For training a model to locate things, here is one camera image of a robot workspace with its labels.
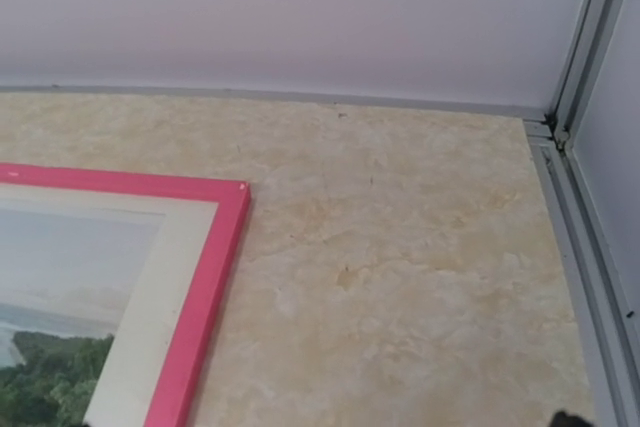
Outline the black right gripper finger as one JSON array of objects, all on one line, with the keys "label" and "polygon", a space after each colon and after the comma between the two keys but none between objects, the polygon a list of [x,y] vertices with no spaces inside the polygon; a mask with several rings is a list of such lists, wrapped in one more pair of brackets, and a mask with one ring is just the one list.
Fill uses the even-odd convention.
[{"label": "black right gripper finger", "polygon": [[549,427],[593,427],[593,424],[578,415],[555,414]]}]

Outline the pink wooden picture frame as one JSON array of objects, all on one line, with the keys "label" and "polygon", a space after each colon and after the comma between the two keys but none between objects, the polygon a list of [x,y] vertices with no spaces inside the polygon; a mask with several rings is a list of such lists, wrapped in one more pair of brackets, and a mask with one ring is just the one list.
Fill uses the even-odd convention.
[{"label": "pink wooden picture frame", "polygon": [[218,209],[140,426],[186,424],[251,201],[243,181],[5,163],[5,185],[213,201]]}]

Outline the landscape photo print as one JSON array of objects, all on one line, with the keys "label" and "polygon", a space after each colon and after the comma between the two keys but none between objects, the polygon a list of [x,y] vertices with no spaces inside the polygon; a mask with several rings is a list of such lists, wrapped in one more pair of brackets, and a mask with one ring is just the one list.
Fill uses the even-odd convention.
[{"label": "landscape photo print", "polygon": [[86,425],[162,222],[154,213],[2,201],[2,425]]}]

